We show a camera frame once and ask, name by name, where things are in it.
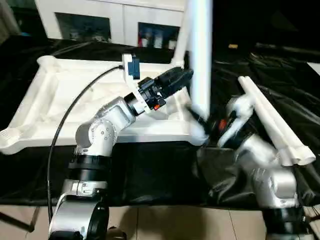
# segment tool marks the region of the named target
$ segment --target white plastic tube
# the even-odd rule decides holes
[[[245,93],[251,96],[254,110],[278,150],[282,165],[306,165],[313,162],[316,159],[314,153],[301,142],[251,78],[240,76],[238,81]]]
[[[190,14],[190,7],[188,6],[187,1],[184,10],[182,24],[179,30],[178,39],[176,42],[174,56],[171,60],[171,64],[174,66],[181,66],[183,68],[185,65],[185,54],[189,41],[191,18],[192,16]]]
[[[190,0],[192,105],[206,119],[210,114],[212,57],[212,0]]]

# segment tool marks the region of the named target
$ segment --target floor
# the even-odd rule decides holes
[[[26,223],[31,221],[34,209],[0,206],[0,212]],[[317,225],[313,226],[315,230],[320,229],[320,224]],[[260,211],[191,206],[111,207],[111,226],[126,232],[128,240],[264,240],[266,233]],[[35,230],[31,233],[0,222],[0,240],[13,239],[48,239],[47,208],[40,208]]]

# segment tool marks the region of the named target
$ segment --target white tray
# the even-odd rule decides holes
[[[57,126],[81,90],[102,72],[122,64],[117,61],[87,61],[42,56],[26,95],[9,126],[0,132],[0,151],[14,154],[23,148],[50,146]],[[141,63],[140,77],[155,78],[172,68],[170,64]],[[74,106],[59,134],[57,145],[75,145],[78,126],[91,119],[97,110],[117,96],[126,96],[122,70],[101,78]],[[190,101],[186,88],[169,97],[157,111],[143,113],[136,122],[121,131],[117,142],[187,141],[199,146],[206,140],[190,132],[199,126],[190,122],[183,105]]]

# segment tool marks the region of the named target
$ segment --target table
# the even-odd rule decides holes
[[[37,69],[37,58],[53,55],[65,59],[120,61],[126,51],[141,62],[169,63],[173,51],[132,46],[34,39],[13,36],[0,46],[0,127],[4,129],[15,114]],[[315,83],[320,77],[306,63],[268,56],[213,56],[211,110],[223,110],[232,96],[243,93],[237,77],[250,76],[261,88],[301,140],[320,154],[320,99]],[[268,136],[257,116],[249,121],[251,130]],[[52,195],[56,203],[66,176],[74,146],[58,146],[52,159]],[[13,155],[0,154],[2,189],[0,204],[46,205],[45,171],[48,147],[26,148]],[[233,152],[204,149],[203,158],[214,162],[213,196],[206,182],[193,174],[197,148],[187,142],[121,143],[114,147],[108,197],[111,206],[192,205],[209,208],[257,209],[255,195]],[[320,163],[293,167],[298,195],[304,205],[320,203]]]

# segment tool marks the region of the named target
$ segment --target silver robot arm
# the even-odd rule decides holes
[[[139,78],[139,60],[123,56],[124,78]],[[99,109],[76,131],[75,155],[68,165],[61,196],[50,226],[50,240],[104,240],[108,208],[111,154],[121,130],[144,111],[157,110],[165,99],[186,86],[193,71],[174,67],[155,79],[145,78],[127,96],[117,97]]]
[[[276,149],[258,135],[244,131],[253,114],[253,102],[247,95],[233,98],[226,107],[227,120],[209,117],[205,121],[188,108],[219,148],[235,150],[235,162],[251,182],[266,225],[268,240],[313,240],[309,223],[299,205],[297,182],[291,168],[283,167]],[[211,168],[199,164],[210,185]]]

